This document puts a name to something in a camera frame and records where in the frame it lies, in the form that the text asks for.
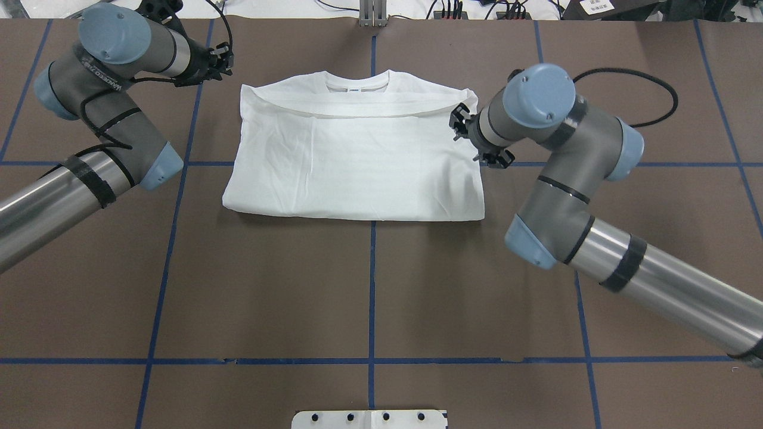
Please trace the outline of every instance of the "white cloth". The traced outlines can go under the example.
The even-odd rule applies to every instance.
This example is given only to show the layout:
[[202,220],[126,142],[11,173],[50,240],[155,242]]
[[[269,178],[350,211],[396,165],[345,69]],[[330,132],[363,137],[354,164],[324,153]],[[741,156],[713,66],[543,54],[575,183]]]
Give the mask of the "white cloth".
[[485,216],[477,150],[451,110],[477,96],[408,73],[328,72],[241,87],[241,143],[223,205],[272,216],[473,221]]

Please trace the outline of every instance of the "white shirt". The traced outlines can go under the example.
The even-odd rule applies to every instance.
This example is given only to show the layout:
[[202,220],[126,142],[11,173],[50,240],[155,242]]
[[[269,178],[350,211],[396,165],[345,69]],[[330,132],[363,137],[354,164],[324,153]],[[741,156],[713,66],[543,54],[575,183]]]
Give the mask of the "white shirt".
[[485,216],[477,150],[451,110],[477,96],[388,70],[318,72],[241,87],[241,143],[223,205],[272,216],[473,221]]

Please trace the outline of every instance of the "robotic arm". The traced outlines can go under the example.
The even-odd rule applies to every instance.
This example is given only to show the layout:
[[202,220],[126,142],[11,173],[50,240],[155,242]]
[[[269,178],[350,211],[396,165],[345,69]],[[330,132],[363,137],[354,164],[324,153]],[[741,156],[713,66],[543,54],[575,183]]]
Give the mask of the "robotic arm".
[[[136,11],[93,5],[82,14],[79,42],[37,77],[45,107],[82,119],[101,144],[0,202],[0,273],[136,184],[154,189],[182,169],[182,158],[126,93],[142,80],[187,86],[231,74],[232,46],[194,42],[175,15],[181,8],[180,0],[144,0]],[[135,79],[141,71],[170,79]]]
[[493,167],[509,166],[506,148],[523,138],[551,151],[509,226],[509,249],[544,269],[572,266],[763,371],[763,302],[588,213],[604,180],[636,166],[644,140],[578,95],[567,72],[548,63],[517,70],[476,115],[457,107],[451,127]]

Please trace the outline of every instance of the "brown tiled surface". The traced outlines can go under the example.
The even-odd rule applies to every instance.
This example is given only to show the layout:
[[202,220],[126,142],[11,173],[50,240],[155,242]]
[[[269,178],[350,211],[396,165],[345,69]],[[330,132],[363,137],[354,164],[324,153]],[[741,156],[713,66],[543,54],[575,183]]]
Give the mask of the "brown tiled surface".
[[377,365],[377,409],[448,411],[448,426],[594,427],[585,365]]
[[297,411],[368,409],[365,365],[154,366],[146,429],[287,429]]
[[539,171],[483,169],[480,222],[378,224],[377,356],[583,355],[572,271],[504,246]]
[[228,210],[230,167],[191,167],[158,357],[368,356],[370,222]]
[[758,114],[763,86],[758,84],[763,57],[761,26],[742,24],[734,31],[700,22],[707,61],[743,162],[763,161],[763,121]]
[[[241,131],[241,85],[268,85],[292,76],[328,71],[347,79],[371,75],[371,38],[353,18],[258,19],[231,17],[235,67],[223,82],[204,87],[192,160],[233,161]],[[283,37],[293,32],[295,37]],[[214,26],[212,40],[227,40],[225,26]]]
[[[564,67],[570,76],[598,67],[625,67],[675,88],[675,114],[639,129],[646,141],[644,161],[734,160],[691,22],[539,24],[543,59]],[[664,89],[635,76],[600,73],[582,79],[577,88],[591,103],[629,124],[659,118],[671,107]]]
[[[763,241],[737,168],[639,167],[621,183],[605,184],[591,211],[711,276],[763,296]],[[583,276],[581,287],[594,356],[721,354]]]
[[594,365],[602,427],[761,427],[763,378],[734,363]]
[[0,25],[0,40],[6,47],[15,47],[13,52],[0,56],[2,85],[0,85],[0,100],[3,114],[0,115],[0,137],[5,139],[8,127],[11,125],[16,103],[24,90],[29,69],[34,62],[34,55],[42,41],[47,20],[17,20],[9,19]]
[[135,427],[143,365],[1,365],[0,426]]
[[[29,68],[47,21],[25,21],[27,27],[17,22],[0,21],[0,36],[9,46],[28,45],[17,49],[16,58]],[[374,35],[378,72],[396,69],[470,87],[482,104],[511,70],[538,61],[534,28],[525,22],[393,20],[383,29],[360,29],[350,18],[231,18],[231,24],[235,74],[204,85],[195,161],[235,156],[241,83],[265,85],[322,69],[366,77]],[[53,22],[34,75],[68,49],[75,25]],[[188,20],[185,26],[203,41],[209,21]],[[742,159],[760,161],[759,121],[750,115],[757,111],[761,83],[745,73],[759,69],[759,50],[749,47],[761,26],[700,26]],[[678,113],[642,129],[646,161],[734,161],[692,23],[541,23],[539,32],[544,59],[572,75],[625,66],[676,87]],[[212,40],[224,38],[217,22]],[[725,60],[729,40],[742,47],[729,58],[748,66],[735,69]],[[6,64],[0,63],[3,70]],[[10,124],[27,76],[6,74],[0,84],[0,131]],[[146,83],[130,93],[183,153],[197,89]],[[629,76],[586,78],[580,93],[627,121],[654,118],[669,106],[660,88]],[[61,160],[96,141],[83,124],[44,111],[30,89],[0,160],[0,198],[48,168],[8,161]],[[516,153],[519,161],[547,157],[527,142],[517,145]],[[528,266],[503,245],[538,170],[483,169],[486,218],[481,222],[379,222],[372,307],[369,222],[237,214],[221,206],[230,166],[190,166],[154,356],[186,364],[153,363],[143,427],[269,429],[288,427],[298,410],[370,405],[445,408],[453,427],[593,427],[574,273],[564,266],[548,272]],[[759,206],[763,169],[748,166],[745,173]],[[149,356],[179,186],[176,177],[155,192],[130,191],[0,276],[0,426],[134,427],[146,367],[87,363],[94,358],[141,363]],[[639,167],[623,182],[606,184],[591,209],[763,296],[758,284],[763,242],[735,166]],[[585,278],[581,290],[594,361],[597,356],[722,355]],[[363,364],[369,345],[376,358],[536,359],[430,365],[403,359],[369,368]],[[270,360],[203,365],[236,358]],[[290,364],[296,358],[307,361]],[[359,364],[346,365],[346,358]],[[732,367],[727,362],[595,363],[603,427],[756,427],[761,416],[751,401],[758,397],[760,379]],[[370,369],[375,371],[371,396]]]

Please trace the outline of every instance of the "blue joint cover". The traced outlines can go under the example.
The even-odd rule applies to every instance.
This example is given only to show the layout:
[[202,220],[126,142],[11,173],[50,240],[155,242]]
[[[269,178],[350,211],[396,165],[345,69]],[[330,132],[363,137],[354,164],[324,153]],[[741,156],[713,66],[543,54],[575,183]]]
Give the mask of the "blue joint cover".
[[517,214],[514,215],[509,230],[506,231],[504,242],[509,250],[533,265],[550,269],[556,264],[556,258]]
[[644,137],[641,133],[631,128],[622,119],[618,118],[617,120],[620,121],[620,126],[623,128],[623,148],[620,150],[617,165],[607,176],[607,180],[610,182],[625,179],[630,174],[630,170],[639,163],[641,155],[644,154]]
[[45,70],[43,70],[40,75],[37,76],[37,79],[34,80],[34,94],[37,96],[37,99],[40,100],[40,103],[42,103],[46,109],[55,113],[57,117],[66,119],[67,121],[75,121],[79,119],[79,116],[66,110],[58,100],[58,97],[56,97],[56,93],[53,92],[53,87],[50,84],[50,66],[52,65],[53,63],[48,64],[48,67],[45,67]]
[[547,128],[567,118],[575,104],[575,84],[567,72],[551,63],[524,70],[506,85],[504,109],[518,124]]
[[90,55],[108,64],[127,64],[141,58],[151,44],[151,27],[135,11],[96,3],[82,13],[79,40]]
[[140,182],[140,185],[149,191],[153,191],[159,185],[170,180],[175,174],[183,169],[183,159],[167,142],[164,149],[149,168],[146,177]]

